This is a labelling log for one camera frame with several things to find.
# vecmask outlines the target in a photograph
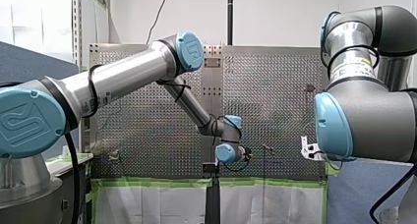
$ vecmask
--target silver robot arm segment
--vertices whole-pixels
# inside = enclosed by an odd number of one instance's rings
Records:
[[[93,67],[92,72],[80,73],[63,80],[45,77],[3,89],[0,91],[0,98],[11,102],[10,107],[3,106],[6,111],[9,108],[12,110],[15,103],[16,106],[22,104],[21,101],[36,105],[40,115],[47,117],[39,117],[36,112],[31,112],[33,115],[30,116],[37,117],[36,120],[41,121],[39,125],[49,125],[52,129],[41,136],[33,134],[33,140],[26,137],[7,141],[0,146],[0,156],[6,154],[12,158],[24,158],[39,154],[60,136],[76,129],[80,120],[94,114],[97,108],[147,84],[157,82],[164,85],[173,97],[178,98],[178,104],[197,125],[202,135],[220,137],[227,142],[227,156],[224,159],[220,153],[217,156],[220,161],[239,161],[245,157],[245,149],[239,146],[241,119],[225,116],[229,123],[213,119],[193,93],[183,87],[184,81],[179,77],[183,73],[199,70],[203,61],[200,41],[191,32],[180,32],[155,41],[144,52],[108,65]],[[7,126],[14,124],[12,120],[0,124],[0,133],[7,135],[14,132],[13,125]]]
[[[415,17],[384,6],[332,16],[325,29],[330,84],[315,99],[321,151],[340,159],[416,162],[417,94],[391,92],[405,87],[417,52]],[[378,78],[370,51],[382,56]]]
[[[233,163],[251,158],[251,150],[239,146],[242,119],[234,115],[225,115],[223,120],[211,116],[200,104],[181,77],[164,83],[166,90],[177,99],[177,103],[193,120],[204,136],[220,137],[221,144],[216,147],[215,155],[221,163]]]

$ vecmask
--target metal pole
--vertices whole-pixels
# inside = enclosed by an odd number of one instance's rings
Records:
[[[227,0],[227,45],[233,45],[233,0]]]

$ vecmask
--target end effector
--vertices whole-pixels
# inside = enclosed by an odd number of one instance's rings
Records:
[[[249,161],[252,157],[251,149],[239,145],[242,138],[242,119],[238,116],[226,115],[223,121],[217,120],[216,123],[222,124],[220,145],[215,148],[217,161],[223,164]]]

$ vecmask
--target metal stand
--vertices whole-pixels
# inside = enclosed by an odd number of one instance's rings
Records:
[[[215,163],[204,163],[203,174],[211,178],[211,187],[206,190],[206,224],[220,224],[220,181],[219,169]]]

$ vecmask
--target black cable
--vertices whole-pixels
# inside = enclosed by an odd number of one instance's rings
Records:
[[[406,88],[406,89],[402,89],[399,91],[411,91],[411,92],[416,92],[417,93],[417,88],[411,87],[411,88]]]
[[[74,208],[72,223],[77,224],[80,213],[80,171],[78,165],[76,146],[74,145],[74,141],[70,133],[65,134],[65,140],[67,141],[68,148],[70,150],[74,176]]]
[[[95,133],[95,136],[94,136],[94,145],[93,145],[93,146],[91,146],[91,147],[89,148],[89,151],[92,151],[92,150],[93,150],[93,149],[95,149],[95,147],[97,146],[97,142],[98,142],[97,137],[98,137],[98,134],[100,133],[100,131],[104,130],[104,128],[108,125],[108,121],[109,121],[109,119],[110,119],[111,117],[113,117],[114,115],[118,114],[120,111],[122,111],[122,99],[118,99],[118,100],[119,100],[119,109],[118,109],[118,110],[116,110],[115,112],[113,112],[113,113],[109,114],[109,115],[106,117],[106,119],[105,119],[105,121],[104,121],[104,123],[103,123],[103,126],[101,126],[101,128],[99,128],[99,129],[97,130],[97,132]]]
[[[102,65],[94,65],[91,68],[89,68],[89,92],[91,92],[92,94],[93,105],[91,106],[91,113],[89,113],[87,116],[84,116],[83,118],[90,118],[94,116],[94,114],[98,110],[98,95],[97,91],[95,90],[94,82],[92,81],[92,75],[94,73],[94,70],[101,66]]]
[[[1,83],[0,84],[0,88],[1,87],[11,87],[11,86],[15,86],[21,84],[20,82],[5,82],[5,83]]]
[[[378,51],[370,46],[370,45],[365,45],[365,44],[358,44],[358,45],[352,45],[352,46],[346,46],[342,49],[340,49],[339,51],[337,51],[333,56],[331,56],[330,61],[328,62],[328,77],[330,78],[330,71],[331,71],[331,65],[333,64],[334,60],[341,55],[342,53],[346,52],[347,50],[351,50],[351,49],[355,49],[355,48],[365,48],[370,50],[371,52],[373,52],[375,54],[375,64],[373,66],[373,68],[377,68],[378,64],[380,63],[380,53],[378,53]]]
[[[149,35],[148,35],[148,39],[147,39],[147,44],[149,43],[150,36],[152,35],[153,28],[155,28],[155,26],[156,26],[157,20],[159,19],[159,15],[160,15],[160,12],[162,11],[163,5],[165,4],[165,1],[166,0],[162,1],[162,4],[160,5],[159,10],[157,11],[155,21],[154,21],[152,27],[150,27]]]
[[[182,86],[180,93],[177,95],[177,97],[174,100],[174,102],[176,103],[181,98],[182,94],[184,93],[185,88],[191,89],[191,87],[189,85],[187,85],[187,83],[185,82],[185,80],[183,80],[183,81],[184,81],[183,84],[169,84],[169,83],[162,82],[162,81],[158,81],[156,83],[157,84],[160,84],[160,85]]]
[[[393,185],[383,196],[380,197],[380,199],[378,199],[378,201],[376,201],[374,203],[374,205],[372,205],[371,209],[369,210],[369,215],[371,216],[372,220],[377,223],[380,224],[380,222],[378,221],[378,219],[375,216],[375,211],[381,206],[381,204],[383,204],[390,196],[392,196],[399,188],[402,187],[402,185],[404,185],[408,179],[410,179],[411,176],[413,176],[413,174],[417,171],[417,163],[413,165],[413,167],[401,178],[399,179],[399,181]]]
[[[249,160],[246,160],[246,164],[243,166],[243,167],[240,167],[240,168],[238,168],[238,169],[232,169],[232,168],[229,168],[225,163],[223,163],[222,162],[222,164],[223,164],[223,166],[229,171],[229,172],[241,172],[241,171],[243,171],[246,167],[248,167],[248,165],[249,165]]]
[[[324,54],[326,52],[326,49],[325,49],[326,32],[328,32],[328,23],[330,22],[331,18],[335,15],[338,15],[338,14],[340,14],[340,12],[338,12],[338,11],[333,11],[330,14],[328,14],[328,16],[326,17],[325,23],[322,26],[322,38],[320,40],[320,59],[322,61],[322,64],[326,68],[328,68],[328,65],[326,64],[325,56],[324,56]]]

